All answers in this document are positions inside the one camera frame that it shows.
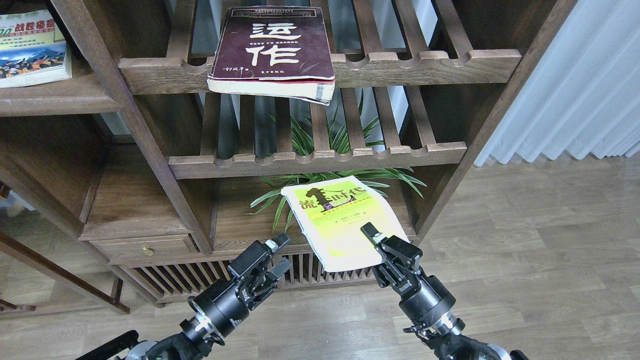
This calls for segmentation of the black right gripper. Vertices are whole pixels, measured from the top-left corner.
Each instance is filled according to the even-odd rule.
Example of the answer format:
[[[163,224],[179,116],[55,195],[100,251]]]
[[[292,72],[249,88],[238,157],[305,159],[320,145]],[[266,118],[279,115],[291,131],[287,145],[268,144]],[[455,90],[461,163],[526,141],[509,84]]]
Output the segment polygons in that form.
[[[371,222],[360,230],[382,255],[372,273],[380,288],[391,286],[400,296],[398,305],[413,324],[409,332],[427,333],[432,328],[435,333],[457,333],[458,319],[450,312],[456,299],[420,267],[422,250],[395,235],[386,237]]]

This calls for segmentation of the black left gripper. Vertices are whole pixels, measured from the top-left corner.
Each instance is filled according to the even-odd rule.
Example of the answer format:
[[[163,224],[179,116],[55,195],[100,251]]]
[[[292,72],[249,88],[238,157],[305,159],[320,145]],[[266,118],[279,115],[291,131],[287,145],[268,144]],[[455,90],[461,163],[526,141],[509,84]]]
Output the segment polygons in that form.
[[[227,269],[229,280],[217,280],[197,296],[189,297],[196,312],[187,322],[188,338],[227,337],[272,294],[292,264],[282,257],[270,270],[268,264],[291,238],[280,232],[265,243],[252,243]]]

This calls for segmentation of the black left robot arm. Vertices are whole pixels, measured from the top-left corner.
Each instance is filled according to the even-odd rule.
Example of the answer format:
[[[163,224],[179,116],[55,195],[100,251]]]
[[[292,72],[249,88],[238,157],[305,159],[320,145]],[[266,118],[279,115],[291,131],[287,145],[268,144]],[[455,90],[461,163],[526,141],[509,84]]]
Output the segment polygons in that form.
[[[160,341],[139,341],[130,330],[81,356],[83,360],[116,360],[128,350],[128,360],[201,360],[210,355],[213,344],[224,345],[230,335],[270,294],[291,268],[282,258],[271,269],[268,264],[290,237],[279,233],[265,243],[253,242],[238,255],[228,270],[229,280],[217,280],[197,296],[189,297],[192,319],[180,323],[182,330]]]

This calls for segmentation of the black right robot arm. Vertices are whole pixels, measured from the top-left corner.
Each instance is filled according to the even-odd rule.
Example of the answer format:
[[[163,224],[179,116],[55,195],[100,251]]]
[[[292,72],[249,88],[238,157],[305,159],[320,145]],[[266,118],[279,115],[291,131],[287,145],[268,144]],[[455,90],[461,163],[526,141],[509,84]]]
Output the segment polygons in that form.
[[[382,257],[382,264],[374,266],[378,285],[392,287],[401,298],[398,306],[413,324],[403,331],[414,333],[439,360],[526,360],[520,350],[507,352],[462,334],[466,324],[450,312],[456,299],[436,276],[425,274],[419,265],[420,248],[395,235],[386,237],[370,222],[361,232]]]

